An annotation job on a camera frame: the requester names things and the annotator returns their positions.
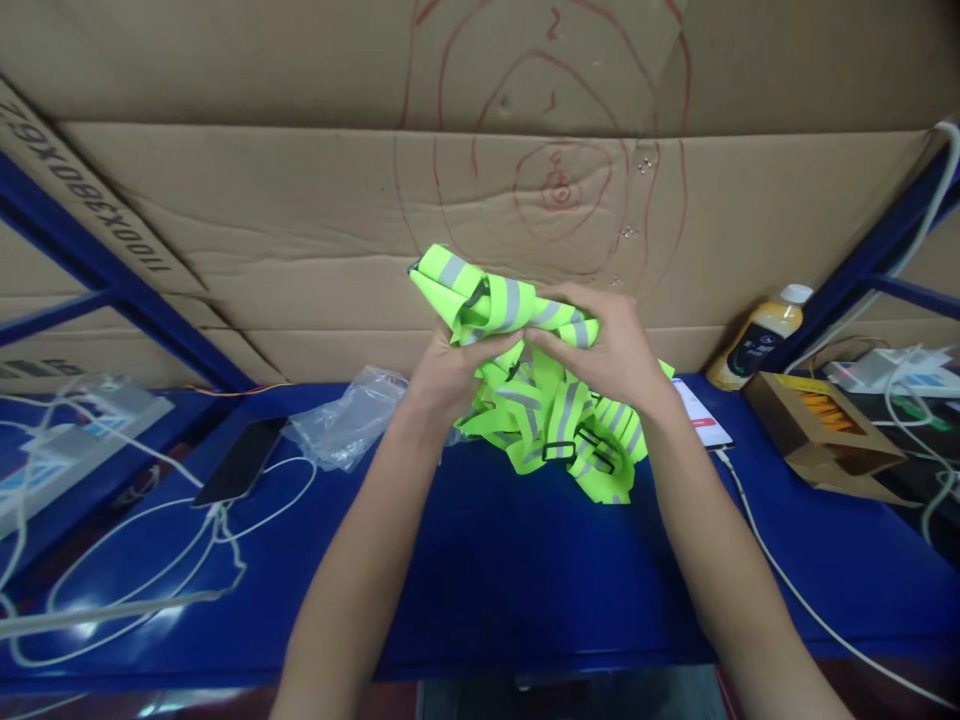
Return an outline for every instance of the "orange juice bottle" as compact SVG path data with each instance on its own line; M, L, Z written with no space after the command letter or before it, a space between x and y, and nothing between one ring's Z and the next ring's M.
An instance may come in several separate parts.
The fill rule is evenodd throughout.
M750 314L737 339L707 370L707 380L721 390L739 390L760 368L771 350L803 322L803 305L813 294L806 285L787 285L780 297L762 303Z

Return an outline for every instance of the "black smartphone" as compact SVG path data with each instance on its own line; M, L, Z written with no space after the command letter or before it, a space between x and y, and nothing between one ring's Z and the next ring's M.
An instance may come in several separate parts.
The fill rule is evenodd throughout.
M246 497L280 441L280 431L286 424L287 418L275 418L247 425L191 506L206 507Z

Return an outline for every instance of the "blue metal frame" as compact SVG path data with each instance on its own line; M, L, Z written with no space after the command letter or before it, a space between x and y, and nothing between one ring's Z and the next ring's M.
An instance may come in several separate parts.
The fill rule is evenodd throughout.
M109 304L215 389L243 392L255 387L226 355L2 153L0 218L93 291L5 323L0 326L0 345Z
M906 300L908 303L913 303L940 315L960 320L960 298L951 297L889 275L868 275L863 284L868 288Z
M38 310L31 315L0 323L0 346L49 330L55 325L99 310L119 299L120 295L114 290L97 290L59 305Z
M801 355L806 346L846 315L870 289L895 295L902 300L939 312L954 314L958 301L932 290L894 280L883 275L896 263L913 241L930 199L943 176L947 151L933 162L908 187L893 207L867 233L833 275L810 298L803 309L801 328L771 352L762 365L769 372L782 372ZM960 205L960 170L954 173L931 230Z

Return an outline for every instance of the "plastic bag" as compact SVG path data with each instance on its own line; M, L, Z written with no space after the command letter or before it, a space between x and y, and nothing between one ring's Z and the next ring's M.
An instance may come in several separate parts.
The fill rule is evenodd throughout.
M323 470L352 471L390 424L407 381L365 367L339 400L294 415L283 434Z

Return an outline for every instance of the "blue table surface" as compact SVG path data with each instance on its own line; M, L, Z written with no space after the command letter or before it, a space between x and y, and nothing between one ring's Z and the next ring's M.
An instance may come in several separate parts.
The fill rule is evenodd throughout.
M868 653L956 654L960 576L887 506L800 481L743 398L716 391L699 376L685 379L733 436L737 447L728 455L760 530L821 616ZM251 420L307 410L342 391L300 386L250 397L187 464L202 477ZM298 454L284 441L274 460ZM24 670L3 653L0 682L8 692L66 692L276 681L300 602L371 456L353 474L319 474L297 505L242 538L249 570L232 595L164 611L50 668ZM719 463L718 471L736 496ZM231 527L238 531L284 505L308 473L306 463L288 463L262 478L231 511ZM170 478L141 507L192 494L185 480ZM506 456L484 442L446 449L378 677L713 661L664 534L646 461L637 467L631 501L595 505L556 466L518 477ZM180 505L130 526L65 584L61 607L106 603L137 587L179 553L202 518ZM145 596L175 587L202 545ZM220 545L188 589L224 587L233 577L229 548ZM811 651L842 654L785 589L784 595ZM126 622L34 636L22 647L29 657L48 658Z
M183 434L198 423L217 402L216 398L196 392L174 391L163 394L174 403L173 410L138 437L148 447L161 451L179 442ZM36 427L42 422L43 414L43 408L0 399L0 419ZM53 415L52 424L65 422L76 423L77 415L68 408L58 408ZM23 466L27 456L20 450L20 446L28 439L21 430L0 425L0 477L6 477ZM90 476L47 505L30 519L27 545L18 567L29 567L90 512L130 483L137 472L155 462L154 458L136 448L124 448ZM15 542L15 534L0 541L0 568L6 567Z

